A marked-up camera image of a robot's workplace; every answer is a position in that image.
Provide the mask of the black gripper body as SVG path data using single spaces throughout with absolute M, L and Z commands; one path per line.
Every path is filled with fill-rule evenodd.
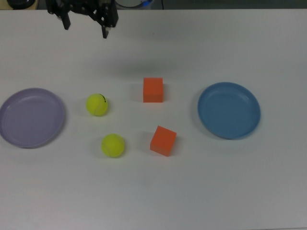
M 65 16 L 68 12 L 82 15 L 94 15 L 105 0 L 47 0 L 47 11 L 57 16 Z

